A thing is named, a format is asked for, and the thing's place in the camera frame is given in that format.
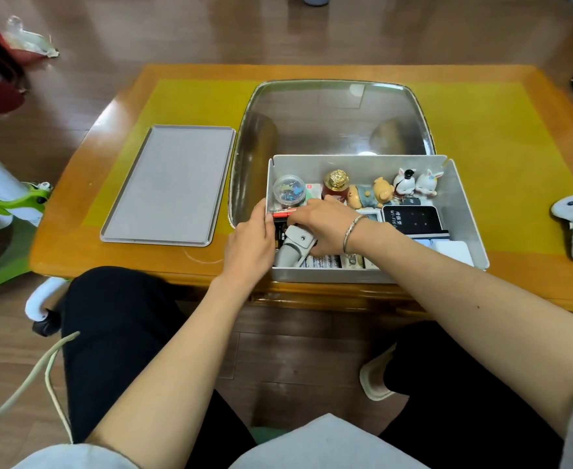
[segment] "gray tray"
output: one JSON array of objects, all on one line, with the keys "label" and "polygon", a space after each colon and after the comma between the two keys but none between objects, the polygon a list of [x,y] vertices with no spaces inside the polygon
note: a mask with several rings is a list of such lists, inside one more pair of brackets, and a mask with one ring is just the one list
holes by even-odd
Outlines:
[{"label": "gray tray", "polygon": [[226,180],[235,130],[154,125],[100,232],[104,242],[205,247]]}]

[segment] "black pants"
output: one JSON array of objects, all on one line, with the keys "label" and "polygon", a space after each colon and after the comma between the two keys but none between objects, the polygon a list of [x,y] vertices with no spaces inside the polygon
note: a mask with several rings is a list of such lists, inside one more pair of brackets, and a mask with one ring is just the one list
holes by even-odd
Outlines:
[{"label": "black pants", "polygon": [[[83,442],[185,321],[174,288],[101,267],[76,278],[61,304],[69,419]],[[380,437],[432,469],[557,467],[562,440],[507,386],[434,323],[404,329],[385,383],[410,395]],[[214,391],[187,467],[228,467],[255,446]]]}]

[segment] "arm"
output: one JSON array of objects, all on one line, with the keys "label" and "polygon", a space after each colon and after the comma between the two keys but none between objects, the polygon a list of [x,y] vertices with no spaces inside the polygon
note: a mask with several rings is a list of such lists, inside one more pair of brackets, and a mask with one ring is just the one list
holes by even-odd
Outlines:
[{"label": "arm", "polygon": [[181,468],[195,444],[230,333],[275,254],[264,200],[230,235],[224,267],[180,331],[119,397],[87,442],[143,469]]},{"label": "arm", "polygon": [[[342,253],[357,212],[313,201],[291,215],[309,226],[316,254]],[[573,315],[515,285],[435,252],[390,224],[360,220],[347,246],[392,275],[473,357],[558,434],[573,411]]]}]

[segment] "silver bracelet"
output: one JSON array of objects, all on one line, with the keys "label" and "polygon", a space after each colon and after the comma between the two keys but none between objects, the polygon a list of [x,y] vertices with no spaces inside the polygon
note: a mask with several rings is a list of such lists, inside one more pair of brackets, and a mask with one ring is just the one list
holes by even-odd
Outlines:
[{"label": "silver bracelet", "polygon": [[364,215],[359,215],[352,221],[352,223],[348,227],[347,232],[345,233],[345,238],[343,239],[343,253],[347,253],[347,250],[345,250],[345,247],[347,247],[347,239],[350,237],[350,234],[352,233],[354,227],[356,227],[356,224],[358,223],[359,220],[364,218],[365,218]]}]

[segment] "gold bottle cap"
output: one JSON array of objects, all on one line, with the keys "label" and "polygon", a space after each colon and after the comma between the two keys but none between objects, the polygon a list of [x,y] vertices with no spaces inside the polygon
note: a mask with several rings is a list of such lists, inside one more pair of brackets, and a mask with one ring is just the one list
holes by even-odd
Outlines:
[{"label": "gold bottle cap", "polygon": [[344,191],[350,186],[350,178],[342,169],[335,169],[323,178],[325,185],[333,191]]}]

